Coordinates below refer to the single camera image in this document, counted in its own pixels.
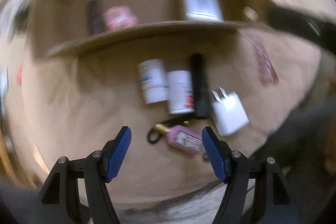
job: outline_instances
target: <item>keychain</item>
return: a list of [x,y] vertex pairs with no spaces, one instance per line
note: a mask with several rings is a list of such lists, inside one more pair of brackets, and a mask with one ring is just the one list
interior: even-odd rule
[[169,145],[194,155],[198,154],[203,147],[202,136],[181,126],[193,118],[194,114],[191,113],[154,125],[147,134],[148,142],[155,144],[165,135]]

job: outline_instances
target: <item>pink item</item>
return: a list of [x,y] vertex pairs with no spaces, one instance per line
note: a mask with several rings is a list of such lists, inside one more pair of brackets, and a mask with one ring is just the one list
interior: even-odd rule
[[22,84],[22,66],[19,68],[19,72],[17,73],[16,76],[16,81],[18,84]]
[[277,84],[279,82],[278,75],[272,66],[264,45],[255,37],[250,37],[250,41],[253,44],[257,58],[260,82],[263,86],[266,86],[269,83]]
[[108,30],[133,27],[138,24],[138,19],[132,14],[128,6],[115,6],[104,13],[105,24]]
[[174,126],[167,132],[169,145],[191,154],[198,154],[202,147],[202,136],[183,126]]

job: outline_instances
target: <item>white bottle cap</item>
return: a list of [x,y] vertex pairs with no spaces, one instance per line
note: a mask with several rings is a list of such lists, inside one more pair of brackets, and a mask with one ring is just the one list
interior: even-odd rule
[[191,73],[187,70],[174,70],[168,73],[168,81],[174,83],[190,83]]
[[166,101],[168,99],[168,88],[153,88],[143,92],[146,104]]

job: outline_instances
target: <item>metal screw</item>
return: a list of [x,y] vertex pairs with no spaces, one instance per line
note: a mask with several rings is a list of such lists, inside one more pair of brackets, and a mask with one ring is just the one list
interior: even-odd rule
[[273,158],[267,158],[267,162],[269,163],[269,164],[274,164],[275,163],[275,159],[273,159]]
[[63,163],[65,163],[67,161],[67,158],[66,157],[60,157],[59,159],[58,159],[58,162],[60,163],[60,164],[63,164]]
[[208,155],[206,153],[203,154],[203,160],[204,161],[209,161]]
[[242,154],[241,154],[239,151],[237,151],[237,150],[232,151],[232,156],[233,156],[234,158],[239,158],[241,155],[242,155]]
[[100,150],[96,150],[95,152],[92,153],[92,156],[94,156],[95,158],[98,158],[101,156],[101,151]]

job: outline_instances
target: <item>product label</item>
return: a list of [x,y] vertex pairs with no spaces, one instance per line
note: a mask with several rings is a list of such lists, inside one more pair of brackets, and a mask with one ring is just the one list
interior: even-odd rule
[[148,68],[146,66],[139,68],[139,74],[140,74],[140,81],[146,82],[150,80],[152,77],[148,74]]
[[200,152],[202,148],[202,141],[183,132],[179,131],[175,136],[175,143],[182,145],[186,148],[194,150],[196,152]]
[[184,108],[194,108],[194,94],[191,85],[183,85],[185,94]]

